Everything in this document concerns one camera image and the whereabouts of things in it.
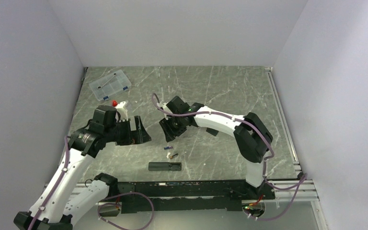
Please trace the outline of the aluminium side rail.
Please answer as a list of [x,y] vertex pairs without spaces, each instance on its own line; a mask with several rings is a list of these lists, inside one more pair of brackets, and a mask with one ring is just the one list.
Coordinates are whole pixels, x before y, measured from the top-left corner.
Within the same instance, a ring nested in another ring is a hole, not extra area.
[[298,156],[297,156],[297,153],[296,153],[296,149],[295,149],[295,146],[294,146],[294,143],[293,143],[293,139],[292,139],[290,130],[288,128],[288,124],[287,124],[286,117],[285,117],[285,114],[284,114],[284,111],[283,111],[283,107],[281,105],[279,94],[278,94],[276,86],[275,86],[275,82],[274,82],[274,78],[273,78],[273,74],[272,74],[272,68],[271,67],[265,67],[264,70],[265,70],[265,74],[268,78],[269,85],[272,89],[272,92],[273,92],[273,95],[274,95],[274,98],[275,98],[277,111],[278,111],[278,114],[280,116],[281,124],[282,124],[283,130],[284,130],[284,134],[285,134],[285,137],[286,137],[286,140],[287,140],[287,145],[288,145],[291,157],[293,159],[294,164],[299,164],[299,159],[298,159]]

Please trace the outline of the black remote control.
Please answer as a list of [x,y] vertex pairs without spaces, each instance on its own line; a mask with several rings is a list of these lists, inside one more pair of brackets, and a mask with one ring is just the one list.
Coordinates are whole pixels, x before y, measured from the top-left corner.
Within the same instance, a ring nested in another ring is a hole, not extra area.
[[149,162],[149,171],[180,171],[182,169],[181,162]]

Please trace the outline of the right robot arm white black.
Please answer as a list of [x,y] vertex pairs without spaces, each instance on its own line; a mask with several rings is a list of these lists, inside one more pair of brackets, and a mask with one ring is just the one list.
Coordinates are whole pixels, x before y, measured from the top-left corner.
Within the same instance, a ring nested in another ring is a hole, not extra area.
[[232,115],[202,103],[189,105],[179,96],[167,103],[161,103],[155,93],[151,99],[164,114],[159,124],[167,142],[175,140],[188,127],[205,128],[214,136],[221,132],[233,137],[240,154],[246,159],[246,195],[256,199],[263,193],[266,161],[274,156],[271,147],[273,136],[257,114],[249,112],[247,115]]

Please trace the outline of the clear plastic organizer box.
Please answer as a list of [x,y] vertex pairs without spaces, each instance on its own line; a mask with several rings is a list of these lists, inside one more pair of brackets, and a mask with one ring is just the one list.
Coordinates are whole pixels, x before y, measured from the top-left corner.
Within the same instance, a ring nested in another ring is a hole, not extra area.
[[129,91],[131,86],[131,81],[121,69],[89,83],[89,87],[98,101],[107,101],[114,94]]

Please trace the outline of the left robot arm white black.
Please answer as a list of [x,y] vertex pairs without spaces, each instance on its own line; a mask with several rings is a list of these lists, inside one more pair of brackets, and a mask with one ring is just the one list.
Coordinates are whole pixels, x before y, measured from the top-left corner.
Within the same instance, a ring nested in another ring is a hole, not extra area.
[[108,143],[128,146],[151,141],[140,116],[133,121],[131,124],[116,107],[98,106],[86,126],[64,138],[65,152],[54,176],[30,209],[17,213],[14,224],[21,230],[71,230],[95,204],[123,196],[118,179],[106,173],[95,176],[77,196],[71,194]]

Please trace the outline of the black remote battery cover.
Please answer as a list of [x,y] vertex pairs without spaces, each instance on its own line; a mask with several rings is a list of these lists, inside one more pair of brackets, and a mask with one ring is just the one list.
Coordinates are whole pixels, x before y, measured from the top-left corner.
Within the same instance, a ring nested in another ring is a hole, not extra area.
[[217,136],[217,134],[219,133],[218,130],[215,130],[215,129],[212,129],[212,128],[209,128],[209,127],[206,128],[206,132],[213,135],[213,136]]

